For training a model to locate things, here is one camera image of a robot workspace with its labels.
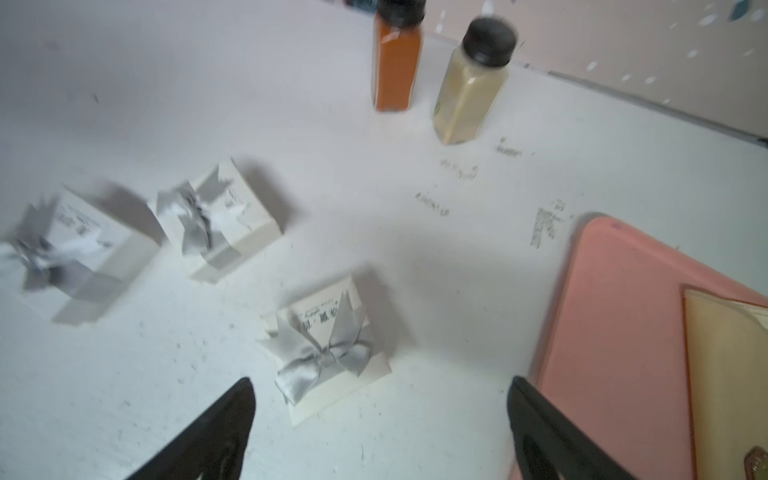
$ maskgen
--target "orange liquid bottle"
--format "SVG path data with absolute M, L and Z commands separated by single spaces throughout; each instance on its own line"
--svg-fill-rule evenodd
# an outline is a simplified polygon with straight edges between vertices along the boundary
M 403 111 L 411 105 L 422 51 L 425 0 L 379 0 L 373 19 L 373 107 Z

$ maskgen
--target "bottle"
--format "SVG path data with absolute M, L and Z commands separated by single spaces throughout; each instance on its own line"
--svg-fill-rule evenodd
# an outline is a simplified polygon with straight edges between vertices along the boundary
M 379 0 L 373 19 L 373 107 L 403 111 L 411 104 L 422 51 L 425 0 Z
M 473 140 L 507 80 L 505 66 L 517 44 L 500 18 L 478 17 L 451 55 L 432 123 L 443 144 Z

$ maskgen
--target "white table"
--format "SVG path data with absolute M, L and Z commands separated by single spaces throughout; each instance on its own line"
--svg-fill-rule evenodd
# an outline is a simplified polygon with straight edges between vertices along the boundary
M 4 228 L 60 184 L 131 217 L 126 188 L 232 156 L 286 233 L 217 286 L 166 246 L 93 325 L 0 297 L 0 477 L 122 479 L 249 376 L 243 478 L 504 478 L 506 389 L 590 212 L 768 293 L 768 151 L 517 67 L 482 136 L 443 147 L 452 46 L 427 39 L 413 108 L 379 115 L 371 37 L 316 0 L 0 5 Z M 563 221 L 537 248 L 539 208 Z M 392 374 L 292 429 L 258 319 L 348 273 Z

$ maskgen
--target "printed label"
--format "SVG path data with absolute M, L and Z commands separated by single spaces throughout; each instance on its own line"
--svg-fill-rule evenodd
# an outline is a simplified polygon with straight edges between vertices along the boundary
M 224 206 L 227 208 L 243 204 L 243 202 L 240 200 L 240 197 L 237 195 L 237 192 L 235 192 L 232 187 L 227 187 L 221 196 L 224 200 Z
M 328 299 L 296 315 L 296 327 L 300 332 L 306 332 L 318 323 L 335 319 L 338 311 L 339 299 Z
M 72 205 L 58 205 L 53 220 L 75 232 L 79 237 L 86 237 L 88 234 L 101 229 L 101 225 L 96 220 L 83 214 Z

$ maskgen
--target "beige liquid bottle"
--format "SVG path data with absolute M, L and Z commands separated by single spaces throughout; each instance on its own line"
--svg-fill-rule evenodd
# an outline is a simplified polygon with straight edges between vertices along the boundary
M 499 18 L 478 17 L 451 55 L 432 122 L 440 141 L 474 140 L 509 73 L 517 35 Z

